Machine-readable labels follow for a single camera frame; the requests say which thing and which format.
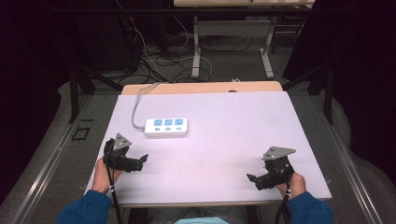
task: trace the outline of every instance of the blue sleeve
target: blue sleeve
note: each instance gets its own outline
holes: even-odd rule
[[[56,217],[56,223],[106,224],[110,205],[107,195],[90,189],[81,199],[68,204]]]
[[[330,206],[305,192],[288,201],[291,224],[327,224],[332,223]]]

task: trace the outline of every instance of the table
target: table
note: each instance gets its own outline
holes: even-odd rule
[[[146,86],[124,88],[98,153],[102,157],[105,142],[121,133],[132,141],[127,157],[148,154],[141,172],[126,173],[116,184],[120,206],[251,205],[281,200],[277,189],[258,191],[246,176],[267,173],[261,156],[271,146],[296,149],[289,160],[305,176],[308,190],[320,199],[332,197],[279,83],[161,84],[144,92],[135,123],[183,116],[191,130],[181,138],[147,138],[133,128],[134,100]]]
[[[315,0],[175,0],[176,7],[282,7],[297,5],[313,5]],[[198,78],[201,59],[199,35],[255,35],[266,36],[264,48],[260,49],[264,72],[268,79],[274,78],[268,50],[274,35],[276,17],[269,21],[198,21],[194,17],[194,58],[192,62],[192,78]]]

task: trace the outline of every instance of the person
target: person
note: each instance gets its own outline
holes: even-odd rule
[[[123,171],[114,171],[114,182]],[[306,191],[302,175],[294,172],[290,179],[291,195],[287,207],[291,213],[291,223],[332,223],[332,209]],[[92,188],[79,200],[68,204],[57,216],[56,223],[107,223],[111,199],[106,195],[110,183],[103,158],[95,165]],[[286,184],[276,186],[282,196]],[[184,209],[154,209],[148,215],[148,223],[248,223],[245,206],[205,207]]]

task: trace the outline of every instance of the hand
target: hand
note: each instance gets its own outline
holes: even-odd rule
[[[305,179],[302,175],[299,175],[296,172],[294,172],[294,174],[291,176],[289,185],[291,189],[291,195],[289,196],[289,200],[306,192]],[[277,189],[279,189],[279,192],[282,195],[282,197],[285,197],[286,184],[276,185],[276,187]]]
[[[114,170],[114,177],[113,177],[114,183],[117,182],[117,180],[119,179],[122,173],[123,171]],[[106,165],[103,162],[103,157],[102,157],[96,162],[95,165],[95,175],[93,177],[92,189],[107,194],[109,186],[110,186],[110,181],[108,180]]]

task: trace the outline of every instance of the electrical outlet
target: electrical outlet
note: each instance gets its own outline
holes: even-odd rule
[[[148,119],[145,126],[147,137],[184,136],[190,127],[187,119]]]

